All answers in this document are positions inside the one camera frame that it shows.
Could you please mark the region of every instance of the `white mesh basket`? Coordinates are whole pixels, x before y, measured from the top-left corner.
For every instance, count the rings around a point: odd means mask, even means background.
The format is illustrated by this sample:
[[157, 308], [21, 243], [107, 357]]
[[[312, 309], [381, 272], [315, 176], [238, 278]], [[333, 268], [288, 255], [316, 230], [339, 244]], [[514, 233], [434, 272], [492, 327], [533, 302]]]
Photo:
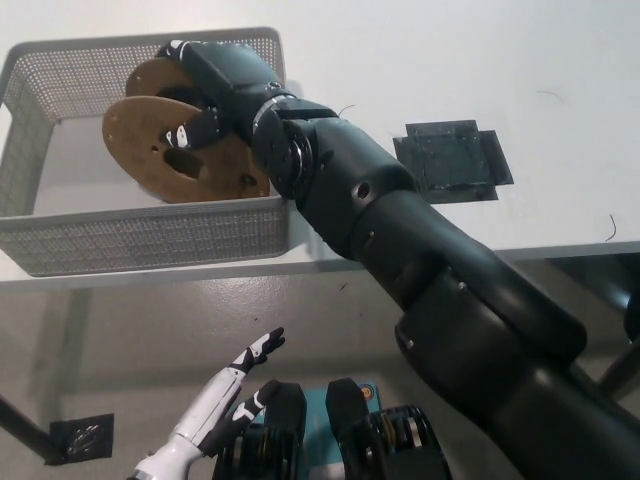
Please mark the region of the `white mesh basket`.
[[[268, 28], [27, 43], [10, 52], [0, 76], [0, 102], [12, 115], [0, 163], [0, 248], [30, 275], [166, 268], [287, 250], [288, 206], [278, 196], [82, 213], [34, 210], [61, 122], [99, 125], [124, 97], [131, 71], [176, 38], [246, 43], [285, 80], [280, 40]], [[95, 141], [103, 148], [97, 134]], [[60, 164], [70, 172], [74, 161], [92, 162], [81, 152], [65, 155], [73, 161]]]

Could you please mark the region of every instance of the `gray floor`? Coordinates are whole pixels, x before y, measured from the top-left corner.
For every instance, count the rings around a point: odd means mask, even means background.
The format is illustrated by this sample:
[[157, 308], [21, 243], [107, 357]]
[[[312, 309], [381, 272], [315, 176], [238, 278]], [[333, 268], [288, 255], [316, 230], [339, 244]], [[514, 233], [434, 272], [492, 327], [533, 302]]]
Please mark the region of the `gray floor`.
[[[619, 315], [544, 262], [521, 264], [585, 324], [581, 364], [600, 375], [624, 348]], [[276, 326], [286, 348], [252, 372], [319, 386], [373, 380], [383, 405], [414, 402], [429, 415], [456, 479], [518, 479], [504, 456], [421, 384], [393, 339], [399, 309], [364, 272], [131, 286], [0, 296], [0, 392], [40, 425], [114, 412], [113, 458], [44, 467], [0, 431], [0, 477], [126, 478], [166, 439], [212, 373]], [[638, 398], [627, 408], [640, 414]], [[212, 462], [191, 479], [211, 478]]]

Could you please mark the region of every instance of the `robotic hand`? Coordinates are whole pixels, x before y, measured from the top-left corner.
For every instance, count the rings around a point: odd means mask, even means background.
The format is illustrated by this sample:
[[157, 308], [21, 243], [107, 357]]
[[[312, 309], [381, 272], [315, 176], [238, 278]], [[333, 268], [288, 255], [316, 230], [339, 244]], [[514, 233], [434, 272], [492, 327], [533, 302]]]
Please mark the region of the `robotic hand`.
[[640, 422], [572, 365], [586, 345], [577, 319], [428, 205], [366, 133], [296, 98], [251, 48], [175, 41], [162, 55], [212, 100], [210, 131], [250, 145], [278, 193], [398, 303], [407, 361], [523, 476], [640, 478]]
[[276, 380], [266, 383], [225, 416], [240, 393], [242, 380], [267, 355], [284, 343], [284, 329], [278, 328], [252, 343], [228, 367], [220, 370], [191, 403], [156, 453], [142, 460], [129, 480], [186, 480], [193, 462], [214, 457], [236, 438], [265, 408], [279, 388]]

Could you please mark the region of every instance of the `wooden spool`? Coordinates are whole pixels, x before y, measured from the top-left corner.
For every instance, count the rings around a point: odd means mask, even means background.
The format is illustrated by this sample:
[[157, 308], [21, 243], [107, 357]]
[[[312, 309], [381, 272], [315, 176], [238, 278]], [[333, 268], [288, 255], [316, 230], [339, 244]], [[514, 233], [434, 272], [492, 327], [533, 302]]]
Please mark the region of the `wooden spool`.
[[154, 58], [131, 72], [124, 91], [127, 97], [157, 95], [167, 87], [177, 86], [192, 87], [193, 82], [173, 60]]
[[104, 115], [105, 145], [140, 185], [169, 203], [269, 195], [266, 174], [255, 165], [251, 150], [235, 134], [210, 147], [188, 152], [160, 142], [161, 135], [199, 111], [167, 98], [125, 98]]

